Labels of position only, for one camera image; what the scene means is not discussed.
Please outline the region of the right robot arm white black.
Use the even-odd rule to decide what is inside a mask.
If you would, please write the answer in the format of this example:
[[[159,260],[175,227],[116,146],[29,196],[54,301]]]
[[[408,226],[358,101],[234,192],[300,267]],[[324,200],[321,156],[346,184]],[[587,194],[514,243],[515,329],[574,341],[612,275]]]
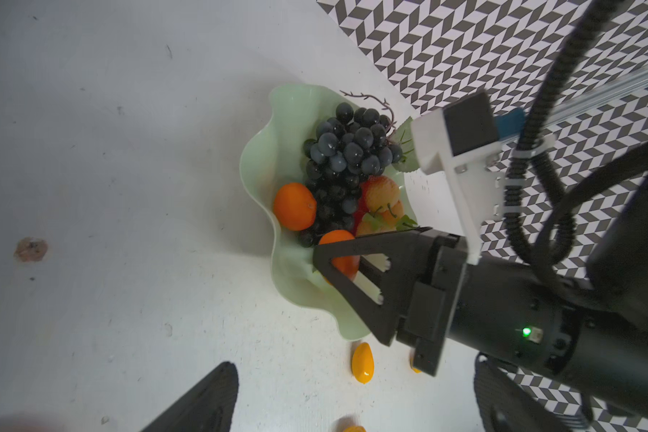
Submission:
[[[542,284],[529,267],[468,261],[463,238],[430,228],[374,234],[315,248],[315,268],[383,344],[413,348],[435,375],[448,339],[479,352],[475,392],[483,422],[563,428],[527,401],[509,373],[525,369],[648,418],[648,322],[612,302],[619,278],[648,298],[648,178],[610,232],[608,275]]]

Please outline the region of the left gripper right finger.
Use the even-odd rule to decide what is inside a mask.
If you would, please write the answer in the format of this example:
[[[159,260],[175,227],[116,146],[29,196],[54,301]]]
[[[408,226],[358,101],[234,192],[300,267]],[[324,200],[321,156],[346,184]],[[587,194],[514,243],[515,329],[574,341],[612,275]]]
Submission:
[[[489,356],[475,358],[473,388],[488,432],[569,431],[554,414],[529,396]]]

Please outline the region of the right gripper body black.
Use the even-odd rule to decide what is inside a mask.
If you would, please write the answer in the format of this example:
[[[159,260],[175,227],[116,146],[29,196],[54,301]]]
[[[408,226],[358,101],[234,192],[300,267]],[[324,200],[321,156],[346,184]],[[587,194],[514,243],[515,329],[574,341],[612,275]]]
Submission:
[[[538,374],[565,369],[581,333],[572,305],[528,266],[494,257],[471,266],[461,238],[437,231],[420,237],[432,246],[412,260],[419,280],[402,293],[396,332],[414,348],[417,369],[435,374],[448,338]]]

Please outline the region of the green wavy glass bowl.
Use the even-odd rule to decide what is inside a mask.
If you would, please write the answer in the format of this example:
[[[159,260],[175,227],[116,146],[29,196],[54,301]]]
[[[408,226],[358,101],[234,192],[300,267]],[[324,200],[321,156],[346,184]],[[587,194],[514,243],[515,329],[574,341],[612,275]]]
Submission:
[[[274,88],[268,97],[271,119],[243,149],[239,175],[247,194],[273,225],[271,278],[275,289],[296,306],[329,313],[342,338],[356,341],[366,338],[370,330],[315,270],[313,250],[301,247],[296,235],[283,229],[272,212],[278,189],[304,179],[302,144],[314,136],[316,125],[331,117],[345,100],[325,86],[287,84]]]

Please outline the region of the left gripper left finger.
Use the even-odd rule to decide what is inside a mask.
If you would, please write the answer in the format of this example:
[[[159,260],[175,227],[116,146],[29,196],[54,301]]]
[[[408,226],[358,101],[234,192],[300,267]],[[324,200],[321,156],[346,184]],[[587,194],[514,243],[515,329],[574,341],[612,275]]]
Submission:
[[[228,432],[238,394],[238,369],[222,362],[142,431]]]

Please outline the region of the dark grape bunch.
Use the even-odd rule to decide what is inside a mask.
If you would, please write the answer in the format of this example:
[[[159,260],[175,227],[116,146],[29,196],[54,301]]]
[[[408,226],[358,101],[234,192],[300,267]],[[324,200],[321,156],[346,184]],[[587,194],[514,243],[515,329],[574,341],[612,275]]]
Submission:
[[[336,230],[356,237],[354,213],[364,183],[374,176],[387,176],[390,168],[399,173],[415,170],[410,131],[397,131],[389,104],[383,101],[382,108],[387,115],[375,108],[340,103],[332,117],[316,126],[314,137],[302,144],[306,157],[304,185],[317,202],[315,222],[297,234],[304,248],[319,244]],[[395,228],[387,226],[378,213],[375,215],[382,226],[377,233],[418,226],[406,211]]]

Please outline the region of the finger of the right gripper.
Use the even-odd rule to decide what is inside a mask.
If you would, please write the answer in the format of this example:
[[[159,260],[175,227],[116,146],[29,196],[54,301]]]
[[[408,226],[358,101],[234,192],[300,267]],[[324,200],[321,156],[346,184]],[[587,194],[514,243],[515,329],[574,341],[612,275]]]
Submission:
[[[410,287],[409,274],[393,267],[382,271],[370,261],[359,263],[359,273],[379,289],[383,297],[381,303],[364,293],[331,262],[323,265],[323,276],[342,294],[374,337],[381,344],[390,346],[397,334],[404,313],[403,307],[407,303],[404,293]]]
[[[314,248],[313,264],[323,276],[323,265],[331,262],[335,268],[353,280],[359,273],[359,263],[384,258],[388,267],[409,274],[408,279],[428,272],[429,261],[435,254],[435,232],[430,228],[389,231],[354,238],[335,231],[322,238]]]

